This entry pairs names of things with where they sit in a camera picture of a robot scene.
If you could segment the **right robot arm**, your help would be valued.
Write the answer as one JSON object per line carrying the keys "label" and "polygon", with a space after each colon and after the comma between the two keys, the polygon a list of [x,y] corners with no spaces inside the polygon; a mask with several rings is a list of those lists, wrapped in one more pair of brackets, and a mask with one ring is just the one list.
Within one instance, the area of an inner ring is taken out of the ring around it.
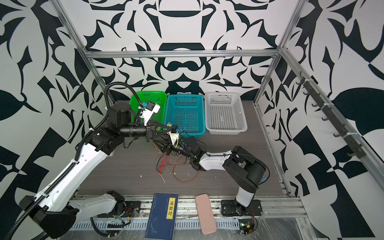
{"label": "right robot arm", "polygon": [[264,162],[240,146],[223,153],[210,153],[204,151],[194,137],[187,138],[182,143],[166,140],[156,145],[166,154],[176,152],[183,155],[197,171],[226,171],[239,186],[236,202],[244,208],[250,206],[260,184],[264,182],[265,173],[269,172]]}

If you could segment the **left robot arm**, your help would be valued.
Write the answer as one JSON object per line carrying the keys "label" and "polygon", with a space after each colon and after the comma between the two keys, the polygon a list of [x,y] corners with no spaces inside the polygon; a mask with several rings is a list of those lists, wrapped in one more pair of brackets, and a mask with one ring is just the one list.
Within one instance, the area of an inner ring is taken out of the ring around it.
{"label": "left robot arm", "polygon": [[104,214],[120,217],[124,213],[125,199],[115,191],[79,204],[73,201],[73,195],[89,174],[111,156],[126,138],[136,140],[144,137],[166,154],[179,147],[177,127],[152,119],[160,109],[158,104],[139,102],[138,110],[134,111],[127,101],[111,104],[106,98],[105,102],[106,116],[82,138],[75,157],[66,168],[35,196],[26,196],[21,200],[24,212],[11,227],[6,239],[14,236],[26,218],[31,218],[44,230],[45,238],[56,239],[85,219]]}

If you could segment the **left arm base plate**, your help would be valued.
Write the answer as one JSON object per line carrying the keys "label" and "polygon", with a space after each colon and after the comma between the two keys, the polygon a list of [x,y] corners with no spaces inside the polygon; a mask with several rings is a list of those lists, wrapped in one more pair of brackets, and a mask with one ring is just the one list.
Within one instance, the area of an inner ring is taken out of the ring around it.
{"label": "left arm base plate", "polygon": [[125,201],[118,202],[115,208],[107,214],[97,215],[98,218],[114,218],[119,216],[120,218],[134,217],[140,213],[141,202],[140,201]]}

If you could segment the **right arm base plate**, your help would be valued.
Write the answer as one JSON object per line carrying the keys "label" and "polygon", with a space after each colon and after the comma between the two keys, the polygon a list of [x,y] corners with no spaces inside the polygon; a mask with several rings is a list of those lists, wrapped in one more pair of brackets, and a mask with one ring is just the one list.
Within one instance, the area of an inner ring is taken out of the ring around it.
{"label": "right arm base plate", "polygon": [[244,207],[235,200],[221,200],[221,214],[224,217],[261,216],[263,209],[259,200],[252,200],[248,207]]}

